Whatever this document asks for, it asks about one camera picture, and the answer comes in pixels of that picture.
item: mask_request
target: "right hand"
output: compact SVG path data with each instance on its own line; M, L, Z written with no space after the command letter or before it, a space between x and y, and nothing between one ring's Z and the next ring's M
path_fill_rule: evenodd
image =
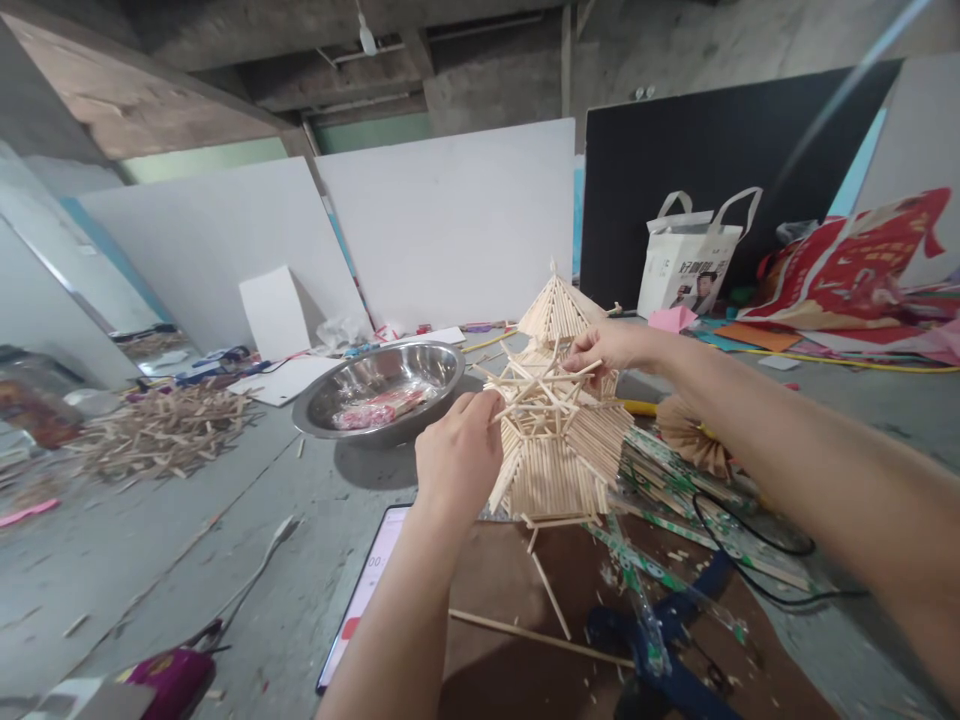
M573 341L563 369L579 372L590 363L602 360L603 365L597 368L594 379L611 370L628 368L658 374L664 351L682 341L679 335L645 325L604 320Z

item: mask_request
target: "stainless steel bowl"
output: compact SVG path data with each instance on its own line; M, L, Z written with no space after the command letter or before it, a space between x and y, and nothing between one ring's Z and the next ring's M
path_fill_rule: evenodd
M410 442L450 408L465 364L463 353L446 343L410 340L374 350L335 367L304 390L293 405L293 424L314 437L370 448ZM372 400L414 379L426 380L440 391L389 425L362 430L334 427L333 416L347 405Z

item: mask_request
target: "left hand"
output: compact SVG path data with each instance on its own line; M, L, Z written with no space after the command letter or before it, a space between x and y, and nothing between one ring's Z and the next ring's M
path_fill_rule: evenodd
M496 390L464 393L417 438L417 505L468 528L490 497L503 462Z

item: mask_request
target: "smartphone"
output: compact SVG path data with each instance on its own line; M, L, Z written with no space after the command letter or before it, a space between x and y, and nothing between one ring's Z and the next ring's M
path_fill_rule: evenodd
M343 658L343 653L346 652L347 645L350 644L350 638L353 637L357 625L360 624L363 611L366 610L367 603L373 597L373 591L377 589L377 583L380 582L383 569L390 559L390 553L393 552L393 548L397 544L400 530L403 528L403 521L406 520L409 511L410 505L391 505L383 514L380 527L373 539L373 545L370 546L370 552L367 553L367 559L363 563L360 578L357 580L357 584L353 588L353 595L350 596L350 602L347 604L347 611L340 621L337 639L333 641L330 654L327 655L320 677L317 678L317 695L323 695L330 686L333 673L336 672L337 666Z

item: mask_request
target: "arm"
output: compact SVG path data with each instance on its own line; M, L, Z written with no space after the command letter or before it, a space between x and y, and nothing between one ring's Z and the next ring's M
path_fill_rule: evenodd
M496 391L465 393L417 439L417 500L317 720L436 715L450 582L500 471L500 427L490 419L502 405Z
M636 367L677 392L794 522L876 595L960 707L960 479L703 343L608 322L564 367Z

